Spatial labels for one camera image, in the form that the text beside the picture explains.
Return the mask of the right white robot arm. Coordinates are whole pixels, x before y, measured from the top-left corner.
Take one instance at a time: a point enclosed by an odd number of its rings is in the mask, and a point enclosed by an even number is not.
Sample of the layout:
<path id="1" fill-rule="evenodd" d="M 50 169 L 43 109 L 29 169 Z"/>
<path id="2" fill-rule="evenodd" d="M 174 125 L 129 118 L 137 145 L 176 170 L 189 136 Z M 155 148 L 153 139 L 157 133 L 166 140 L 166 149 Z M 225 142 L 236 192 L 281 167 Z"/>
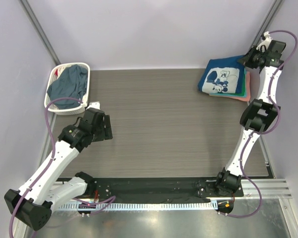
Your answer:
<path id="1" fill-rule="evenodd" d="M 235 151 L 217 175 L 214 190 L 219 196 L 239 190 L 244 166 L 253 145 L 261 134 L 267 132 L 280 112 L 275 94 L 283 69 L 281 57 L 285 48 L 285 42 L 265 40 L 238 59 L 238 63 L 245 67 L 260 70 L 260 89 L 257 98 L 252 100 L 240 118 L 242 130 Z"/>

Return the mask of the dark blue t shirt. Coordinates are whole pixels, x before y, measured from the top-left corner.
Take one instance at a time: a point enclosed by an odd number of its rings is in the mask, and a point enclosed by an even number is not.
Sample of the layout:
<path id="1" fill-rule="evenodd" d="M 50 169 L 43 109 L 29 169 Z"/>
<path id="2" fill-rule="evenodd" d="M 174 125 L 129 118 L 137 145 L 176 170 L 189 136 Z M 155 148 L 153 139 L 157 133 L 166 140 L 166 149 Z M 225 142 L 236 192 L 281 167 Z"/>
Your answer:
<path id="1" fill-rule="evenodd" d="M 245 66 L 243 56 L 209 60 L 198 83 L 198 90 L 207 94 L 239 94 L 242 92 Z"/>

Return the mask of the white plastic laundry basket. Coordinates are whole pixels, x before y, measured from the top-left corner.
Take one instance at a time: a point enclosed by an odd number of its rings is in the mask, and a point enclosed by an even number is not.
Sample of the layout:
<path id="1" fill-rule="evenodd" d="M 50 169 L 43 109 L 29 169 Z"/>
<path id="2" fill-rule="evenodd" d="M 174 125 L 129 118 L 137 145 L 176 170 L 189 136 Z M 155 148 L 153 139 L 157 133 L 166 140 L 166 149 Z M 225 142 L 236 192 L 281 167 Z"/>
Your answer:
<path id="1" fill-rule="evenodd" d="M 69 66 L 72 65 L 80 65 L 88 69 L 88 78 L 87 78 L 87 93 L 83 96 L 82 100 L 78 100 L 76 98 L 58 98 L 53 101 L 50 100 L 47 92 L 44 99 L 44 107 L 48 108 L 48 111 L 53 112 L 57 115 L 68 116 L 68 115 L 77 115 L 81 114 L 85 111 L 85 107 L 88 105 L 88 96 L 89 96 L 89 83 L 90 83 L 90 67 L 89 65 L 82 63 L 82 62 L 75 62 L 75 63 L 65 63 L 56 66 L 52 69 L 47 85 L 48 87 L 58 79 L 60 73 Z"/>

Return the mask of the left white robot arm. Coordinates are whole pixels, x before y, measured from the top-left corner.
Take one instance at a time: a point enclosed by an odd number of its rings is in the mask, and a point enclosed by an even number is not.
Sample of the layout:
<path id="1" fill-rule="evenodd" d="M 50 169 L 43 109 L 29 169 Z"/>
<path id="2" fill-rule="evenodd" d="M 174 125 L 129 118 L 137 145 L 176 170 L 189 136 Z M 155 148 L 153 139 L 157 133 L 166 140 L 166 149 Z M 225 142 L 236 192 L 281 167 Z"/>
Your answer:
<path id="1" fill-rule="evenodd" d="M 110 117 L 91 103 L 75 124 L 63 128 L 52 152 L 32 177 L 18 190 L 9 189 L 4 200 L 13 218 L 34 231 L 43 228 L 52 213 L 61 205 L 78 196 L 91 198 L 95 194 L 95 179 L 78 172 L 67 183 L 52 189 L 69 163 L 92 142 L 112 139 Z"/>

